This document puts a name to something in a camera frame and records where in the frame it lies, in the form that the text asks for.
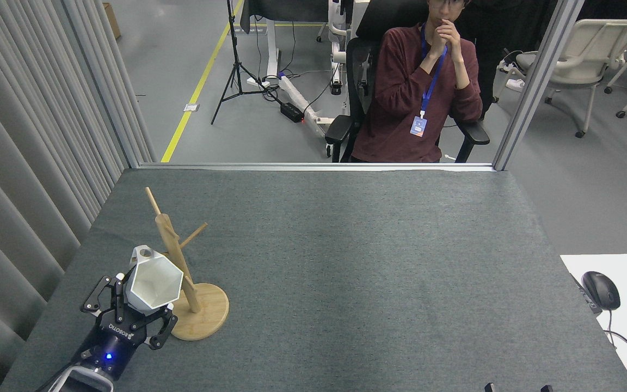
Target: black office chair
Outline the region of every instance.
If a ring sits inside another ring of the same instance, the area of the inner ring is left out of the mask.
[[[348,42],[346,71],[350,115],[339,115],[328,127],[325,140],[333,145],[330,152],[333,162],[349,162],[359,128],[369,109],[374,94],[376,63],[384,33],[392,27],[411,27],[427,20],[425,0],[373,0],[369,3],[356,34]],[[456,156],[457,163],[465,163],[476,144],[488,144],[490,138],[481,122],[456,122],[463,133],[463,144]],[[342,157],[340,150],[347,140]]]

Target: robotiq logo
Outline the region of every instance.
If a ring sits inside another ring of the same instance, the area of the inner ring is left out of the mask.
[[[120,327],[116,327],[115,325],[112,325],[112,323],[108,324],[108,328],[111,328],[115,332],[120,333],[120,335],[126,337],[127,339],[132,339],[132,337],[134,336],[134,333],[127,333],[124,330],[120,329]]]

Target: man's hand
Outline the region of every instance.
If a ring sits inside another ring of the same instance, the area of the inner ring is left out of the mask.
[[[446,38],[440,36],[439,33],[435,32],[432,34],[432,42],[431,42],[430,51],[427,54],[427,57],[432,59],[439,59],[442,57],[442,53],[444,52],[444,48],[446,45]]]
[[[450,20],[442,19],[442,25],[435,30],[435,37],[441,37],[444,42],[451,45],[451,59],[453,62],[463,62],[461,55],[461,35],[458,34],[455,25]]]

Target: blue lanyard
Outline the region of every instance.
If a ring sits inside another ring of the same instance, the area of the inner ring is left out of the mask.
[[[423,59],[427,56],[427,42],[425,42],[425,25],[422,24],[422,28],[420,29],[420,41],[422,42],[422,57]],[[440,70],[442,70],[442,64],[444,63],[444,59],[446,57],[446,47],[444,52],[442,53],[442,57],[440,57],[440,64],[437,65],[437,71],[435,72],[435,76],[432,78],[432,84],[430,84],[430,88],[422,94],[422,106],[420,107],[420,117],[425,118],[425,110],[427,110],[427,105],[430,102],[430,97],[432,96],[432,91],[435,89],[435,84],[437,84],[437,79],[440,75]]]

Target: computer mouse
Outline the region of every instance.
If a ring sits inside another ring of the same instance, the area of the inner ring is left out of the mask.
[[[603,273],[590,271],[582,276],[582,286],[590,298],[603,310],[616,310],[620,307],[620,296],[616,285]]]

